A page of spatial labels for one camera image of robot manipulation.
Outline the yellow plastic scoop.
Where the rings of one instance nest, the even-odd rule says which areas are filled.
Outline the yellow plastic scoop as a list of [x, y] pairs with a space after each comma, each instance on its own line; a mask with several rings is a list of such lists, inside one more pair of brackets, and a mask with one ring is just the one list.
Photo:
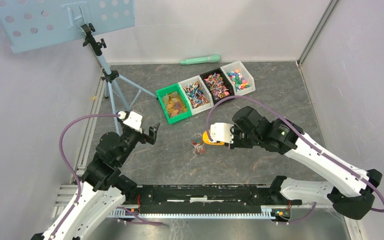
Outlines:
[[205, 144], [211, 145], [211, 146], [224, 146], [225, 145], [225, 143], [222, 141], [210, 140], [209, 135], [206, 131], [202, 134], [202, 140]]

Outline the clear plastic jar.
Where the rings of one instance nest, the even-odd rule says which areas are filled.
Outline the clear plastic jar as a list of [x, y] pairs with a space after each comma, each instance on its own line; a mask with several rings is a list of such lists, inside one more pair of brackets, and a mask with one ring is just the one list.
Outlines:
[[203, 141], [203, 137], [201, 134], [194, 134], [191, 137], [191, 144], [194, 148], [195, 155], [203, 155], [206, 152], [206, 145]]

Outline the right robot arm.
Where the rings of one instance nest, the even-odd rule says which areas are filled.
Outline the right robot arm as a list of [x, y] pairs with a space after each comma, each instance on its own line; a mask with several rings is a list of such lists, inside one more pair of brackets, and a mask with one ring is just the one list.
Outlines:
[[291, 121], [280, 118], [269, 121], [251, 106], [238, 110], [232, 121], [231, 149], [260, 147], [295, 160], [324, 179], [308, 181], [276, 176], [268, 191], [273, 203], [290, 200], [330, 205], [354, 220], [361, 220], [373, 210], [374, 189], [383, 176], [378, 170], [364, 170], [346, 163]]

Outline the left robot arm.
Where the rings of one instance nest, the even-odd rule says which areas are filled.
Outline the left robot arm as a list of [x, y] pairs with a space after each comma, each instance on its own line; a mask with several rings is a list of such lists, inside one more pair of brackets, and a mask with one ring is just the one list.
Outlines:
[[121, 167], [138, 143], [154, 145], [160, 124], [150, 126], [148, 133], [124, 122], [122, 134], [103, 134], [93, 160], [78, 183], [78, 191], [61, 215], [33, 240], [86, 240], [116, 207], [133, 203], [137, 184], [121, 173]]

